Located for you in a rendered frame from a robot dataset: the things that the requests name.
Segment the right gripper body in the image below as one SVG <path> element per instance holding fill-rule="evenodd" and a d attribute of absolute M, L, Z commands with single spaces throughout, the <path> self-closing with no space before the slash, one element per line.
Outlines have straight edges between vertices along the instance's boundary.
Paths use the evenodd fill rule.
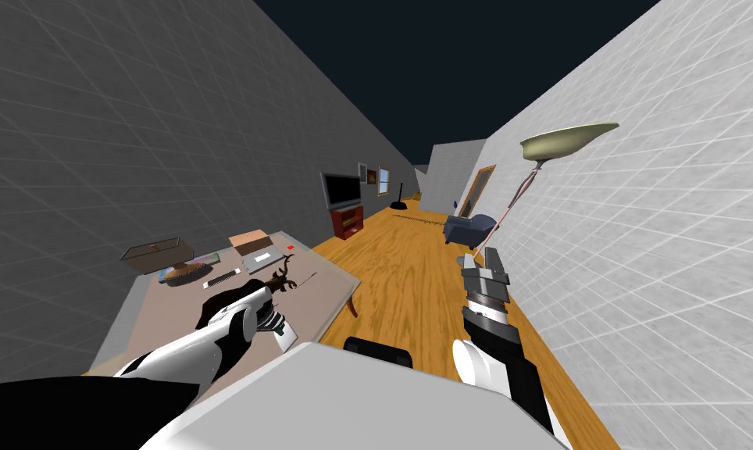
<path fill-rule="evenodd" d="M 510 303 L 506 273 L 485 268 L 462 269 L 466 297 L 470 306 L 503 306 Z"/>

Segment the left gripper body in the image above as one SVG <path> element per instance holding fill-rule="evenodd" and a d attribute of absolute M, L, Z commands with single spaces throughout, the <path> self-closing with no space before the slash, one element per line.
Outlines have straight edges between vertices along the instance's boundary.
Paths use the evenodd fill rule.
<path fill-rule="evenodd" d="M 294 328 L 292 328 L 283 315 L 279 315 L 278 321 L 272 329 L 272 333 L 282 353 L 286 353 L 298 340 L 298 335 Z"/>

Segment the brown antler statue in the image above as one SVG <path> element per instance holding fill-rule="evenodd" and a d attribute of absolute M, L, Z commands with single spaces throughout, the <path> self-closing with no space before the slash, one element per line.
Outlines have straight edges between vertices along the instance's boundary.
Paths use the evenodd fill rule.
<path fill-rule="evenodd" d="M 283 259 L 283 265 L 278 268 L 278 271 L 274 271 L 272 277 L 265 282 L 272 293 L 286 292 L 288 288 L 295 289 L 298 286 L 294 281 L 288 280 L 288 262 L 292 256 L 294 255 L 286 255 Z"/>

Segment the dark brown rounded object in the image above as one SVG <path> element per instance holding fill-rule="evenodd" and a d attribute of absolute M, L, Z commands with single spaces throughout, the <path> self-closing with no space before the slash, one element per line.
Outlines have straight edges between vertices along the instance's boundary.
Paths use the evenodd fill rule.
<path fill-rule="evenodd" d="M 266 284 L 264 282 L 251 279 L 240 287 L 225 290 L 213 295 L 202 305 L 201 315 L 195 328 L 200 330 L 203 327 L 206 327 L 209 324 L 209 321 L 220 310 L 265 287 Z"/>

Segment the grey laptop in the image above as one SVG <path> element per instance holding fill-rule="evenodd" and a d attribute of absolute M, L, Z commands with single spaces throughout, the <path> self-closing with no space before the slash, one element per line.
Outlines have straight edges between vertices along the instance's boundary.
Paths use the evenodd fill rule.
<path fill-rule="evenodd" d="M 270 245 L 269 247 L 244 255 L 241 261 L 248 274 L 253 275 L 267 266 L 282 260 L 284 257 L 285 254 L 275 245 Z"/>

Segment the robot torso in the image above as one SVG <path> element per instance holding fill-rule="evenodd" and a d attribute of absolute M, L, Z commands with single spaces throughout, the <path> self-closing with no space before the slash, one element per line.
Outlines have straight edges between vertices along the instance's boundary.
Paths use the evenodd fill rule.
<path fill-rule="evenodd" d="M 141 450 L 572 450 L 517 404 L 498 361 L 455 341 L 459 380 L 304 343 L 217 391 Z"/>

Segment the cardboard box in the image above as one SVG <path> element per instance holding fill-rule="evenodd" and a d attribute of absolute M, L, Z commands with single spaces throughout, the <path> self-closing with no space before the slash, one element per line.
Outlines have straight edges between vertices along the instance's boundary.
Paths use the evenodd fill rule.
<path fill-rule="evenodd" d="M 253 230 L 229 237 L 231 246 L 241 255 L 246 256 L 261 251 L 273 244 L 271 237 L 264 230 Z"/>

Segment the brown round stand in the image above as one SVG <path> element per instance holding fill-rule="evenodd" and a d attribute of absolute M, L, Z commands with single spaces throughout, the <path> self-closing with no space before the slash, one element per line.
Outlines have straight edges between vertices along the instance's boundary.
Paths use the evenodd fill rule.
<path fill-rule="evenodd" d="M 212 271 L 212 267 L 206 263 L 178 263 L 173 266 L 173 279 L 166 283 L 170 287 L 177 287 L 197 280 Z"/>

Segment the beige table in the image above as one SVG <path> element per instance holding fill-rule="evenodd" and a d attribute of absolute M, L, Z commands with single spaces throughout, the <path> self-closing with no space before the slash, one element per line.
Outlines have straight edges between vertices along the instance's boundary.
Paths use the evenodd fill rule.
<path fill-rule="evenodd" d="M 276 311 L 283 314 L 298 335 L 296 345 L 318 342 L 359 287 L 351 274 L 303 245 L 296 238 L 276 232 L 270 236 L 288 262 L 288 278 L 300 284 L 298 289 L 277 291 L 273 297 Z M 293 245 L 294 250 L 287 250 Z M 219 262 L 205 277 L 189 284 L 170 287 L 158 283 L 158 275 L 139 276 L 109 329 L 92 364 L 90 375 L 115 373 L 132 359 L 170 343 L 195 330 L 202 305 L 212 295 L 237 288 L 251 279 L 241 255 L 231 247 L 218 252 Z M 222 273 L 240 268 L 236 277 L 204 289 L 203 284 Z"/>

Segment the red television stand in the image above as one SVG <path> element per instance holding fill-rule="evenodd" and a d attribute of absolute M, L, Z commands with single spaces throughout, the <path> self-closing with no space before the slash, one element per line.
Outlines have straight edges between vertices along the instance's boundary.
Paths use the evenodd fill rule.
<path fill-rule="evenodd" d="M 362 204 L 351 205 L 344 209 L 335 209 L 330 212 L 334 235 L 345 240 L 357 233 L 364 227 Z"/>

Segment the floor lamp with cream shade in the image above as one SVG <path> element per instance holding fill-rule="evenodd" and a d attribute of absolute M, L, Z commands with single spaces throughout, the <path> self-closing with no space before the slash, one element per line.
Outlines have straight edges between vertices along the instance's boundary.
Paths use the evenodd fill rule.
<path fill-rule="evenodd" d="M 618 127 L 619 124 L 615 122 L 592 123 L 553 130 L 522 140 L 519 143 L 523 149 L 522 157 L 527 161 L 534 161 L 536 166 L 532 169 L 528 178 L 521 183 L 506 210 L 494 227 L 491 228 L 480 246 L 474 251 L 474 254 L 476 255 L 484 249 L 492 234 L 500 227 L 501 222 L 520 197 L 530 188 L 536 175 L 546 162 L 572 155 L 598 137 Z"/>

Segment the black television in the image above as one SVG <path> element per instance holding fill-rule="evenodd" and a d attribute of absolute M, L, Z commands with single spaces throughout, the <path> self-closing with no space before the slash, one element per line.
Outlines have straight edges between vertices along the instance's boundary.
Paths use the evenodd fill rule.
<path fill-rule="evenodd" d="M 359 176 L 320 173 L 326 206 L 330 211 L 361 203 Z"/>

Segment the glass box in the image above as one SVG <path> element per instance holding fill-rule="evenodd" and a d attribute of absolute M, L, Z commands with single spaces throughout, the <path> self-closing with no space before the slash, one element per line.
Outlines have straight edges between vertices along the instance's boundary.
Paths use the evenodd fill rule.
<path fill-rule="evenodd" d="M 194 258 L 194 249 L 179 237 L 130 247 L 120 262 L 140 274 L 153 273 Z"/>

